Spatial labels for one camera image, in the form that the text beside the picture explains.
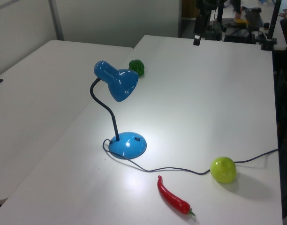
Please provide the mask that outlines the black Panda gripper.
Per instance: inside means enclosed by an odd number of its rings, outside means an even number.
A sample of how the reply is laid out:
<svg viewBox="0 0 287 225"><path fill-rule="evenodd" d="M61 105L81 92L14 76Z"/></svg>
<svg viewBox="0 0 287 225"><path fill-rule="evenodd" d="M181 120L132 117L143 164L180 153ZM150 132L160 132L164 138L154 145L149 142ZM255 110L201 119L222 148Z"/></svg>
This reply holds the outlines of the black Panda gripper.
<svg viewBox="0 0 287 225"><path fill-rule="evenodd" d="M198 15L195 21L194 26L194 42L193 45L200 45L201 42L201 34L203 33L203 27L204 27L204 17L202 15Z"/></svg>

